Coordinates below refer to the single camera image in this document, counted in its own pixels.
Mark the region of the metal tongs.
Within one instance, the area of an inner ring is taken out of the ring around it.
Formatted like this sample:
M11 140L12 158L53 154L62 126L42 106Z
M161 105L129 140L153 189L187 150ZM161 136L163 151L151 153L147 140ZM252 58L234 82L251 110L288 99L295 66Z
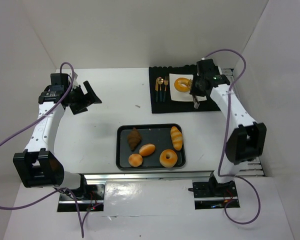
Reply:
M191 86L189 94L192 96L193 107L195 109L198 109L200 106L200 102L197 98L197 92L196 92L196 88L194 87L194 85Z

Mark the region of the orange glazed donut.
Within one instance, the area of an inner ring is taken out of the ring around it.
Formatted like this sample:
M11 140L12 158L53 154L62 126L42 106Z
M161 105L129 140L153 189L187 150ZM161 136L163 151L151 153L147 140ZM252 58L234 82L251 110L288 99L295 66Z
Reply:
M181 93L186 93L191 90L192 80L184 77L179 77L174 81L174 88Z

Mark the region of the striped yellow bread roll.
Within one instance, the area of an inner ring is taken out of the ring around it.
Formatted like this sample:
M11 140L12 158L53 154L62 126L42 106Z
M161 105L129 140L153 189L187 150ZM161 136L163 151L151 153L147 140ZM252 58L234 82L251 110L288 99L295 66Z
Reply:
M176 127L173 126L170 130L170 137L172 141L172 145L176 151L180 151L183 147L183 134L182 132Z

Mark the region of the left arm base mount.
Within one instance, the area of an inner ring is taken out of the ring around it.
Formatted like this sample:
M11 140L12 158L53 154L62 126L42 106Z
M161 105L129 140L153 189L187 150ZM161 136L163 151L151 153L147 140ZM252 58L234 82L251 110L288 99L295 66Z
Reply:
M84 193L79 193L78 191L73 191L73 193L76 196L80 212L104 211L105 183L88 184ZM74 197L69 192L60 193L57 212L70 213L76 211Z

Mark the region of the brown chocolate croissant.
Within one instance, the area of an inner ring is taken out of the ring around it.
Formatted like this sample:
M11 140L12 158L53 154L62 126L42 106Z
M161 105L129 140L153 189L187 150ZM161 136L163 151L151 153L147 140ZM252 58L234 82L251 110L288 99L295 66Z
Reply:
M127 135L127 143L129 145L130 150L134 151L141 141L141 134L135 127L133 127L131 132Z

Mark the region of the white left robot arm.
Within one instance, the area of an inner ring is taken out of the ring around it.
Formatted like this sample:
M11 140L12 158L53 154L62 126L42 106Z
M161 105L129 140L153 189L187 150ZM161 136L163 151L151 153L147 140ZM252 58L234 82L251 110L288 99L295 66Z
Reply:
M66 107L70 107L72 113L77 115L86 112L92 104L102 103L88 81L84 81L83 85L87 93L83 93L80 85L66 93L68 83L52 80L48 89L40 94L39 123L35 125L23 152L13 156L13 164L26 188L65 188L74 191L76 196L87 192L84 175L66 171L54 151L57 131Z

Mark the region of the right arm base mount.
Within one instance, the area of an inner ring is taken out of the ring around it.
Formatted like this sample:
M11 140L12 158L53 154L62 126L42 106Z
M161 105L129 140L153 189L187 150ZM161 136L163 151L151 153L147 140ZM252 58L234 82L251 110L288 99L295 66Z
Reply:
M193 193L194 207L196 210L239 208L240 202L236 185L233 181L224 186L213 188L212 184L193 182L188 191Z

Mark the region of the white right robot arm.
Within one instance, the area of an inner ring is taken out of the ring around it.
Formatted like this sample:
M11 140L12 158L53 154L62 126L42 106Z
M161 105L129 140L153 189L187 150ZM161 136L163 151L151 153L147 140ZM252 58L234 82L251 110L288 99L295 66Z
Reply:
M219 72L212 59L201 59L196 66L190 94L194 99L205 97L216 104L226 119L221 160L212 173L215 182L224 185L231 182L248 162L262 155L267 128L248 114L231 89L229 79Z

